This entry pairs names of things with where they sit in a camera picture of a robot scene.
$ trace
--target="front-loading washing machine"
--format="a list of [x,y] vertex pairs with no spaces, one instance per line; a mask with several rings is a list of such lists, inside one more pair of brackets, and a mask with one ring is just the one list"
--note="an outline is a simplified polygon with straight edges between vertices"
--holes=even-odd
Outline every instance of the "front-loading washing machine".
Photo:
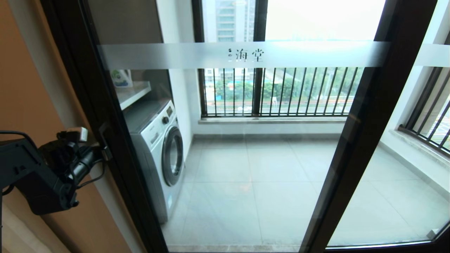
[[138,101],[125,113],[160,223],[171,216],[184,175],[183,139],[171,100]]

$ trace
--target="washing machine door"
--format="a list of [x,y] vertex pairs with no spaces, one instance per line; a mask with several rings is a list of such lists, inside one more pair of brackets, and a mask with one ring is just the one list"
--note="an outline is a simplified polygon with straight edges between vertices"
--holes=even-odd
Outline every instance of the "washing machine door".
[[183,140],[180,130],[172,126],[166,133],[162,146],[162,173],[168,186],[180,179],[183,167]]

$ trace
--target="frosted glass strip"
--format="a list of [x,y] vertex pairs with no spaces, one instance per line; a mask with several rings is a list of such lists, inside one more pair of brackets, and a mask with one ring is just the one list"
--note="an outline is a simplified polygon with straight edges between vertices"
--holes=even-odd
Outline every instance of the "frosted glass strip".
[[99,45],[106,69],[379,67],[388,48],[374,41]]
[[422,44],[414,65],[450,68],[450,45]]

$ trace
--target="shelf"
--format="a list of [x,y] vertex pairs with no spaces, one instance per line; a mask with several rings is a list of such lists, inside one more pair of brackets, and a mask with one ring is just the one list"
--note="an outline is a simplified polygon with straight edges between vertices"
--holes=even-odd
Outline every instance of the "shelf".
[[131,88],[116,88],[120,109],[125,109],[152,90],[149,81],[133,81]]

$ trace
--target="gray floor tile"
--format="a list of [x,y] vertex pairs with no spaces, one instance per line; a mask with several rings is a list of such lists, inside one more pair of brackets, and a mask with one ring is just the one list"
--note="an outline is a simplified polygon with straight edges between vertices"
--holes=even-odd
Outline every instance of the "gray floor tile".
[[191,149],[185,161],[184,181],[194,182],[200,163],[201,149]]
[[291,148],[247,151],[253,182],[308,181]]
[[328,148],[335,150],[338,145],[338,140],[304,140],[304,139],[291,139],[289,145],[293,149],[306,149],[311,148]]
[[330,242],[334,245],[364,245],[418,238],[370,182],[360,182]]
[[248,149],[288,149],[291,146],[283,139],[246,139]]
[[371,182],[423,239],[450,218],[450,204],[422,180]]
[[205,139],[204,149],[245,149],[244,139]]
[[320,192],[322,191],[322,187],[324,186],[324,182],[311,182],[312,186],[314,187],[315,192],[317,193],[317,195],[320,194]]
[[204,141],[203,139],[193,139],[191,149],[202,149]]
[[173,209],[169,221],[165,224],[161,224],[164,240],[168,245],[178,245],[181,243],[181,236],[185,225],[193,186],[193,183],[183,183],[180,195],[176,201],[176,206]]
[[203,149],[196,182],[250,182],[245,149]]
[[323,182],[336,149],[334,142],[303,142],[292,148],[310,181]]
[[190,245],[260,245],[252,183],[195,183],[182,240]]
[[317,194],[309,182],[253,183],[264,244],[300,244]]
[[363,181],[419,179],[383,149],[377,147],[364,172]]

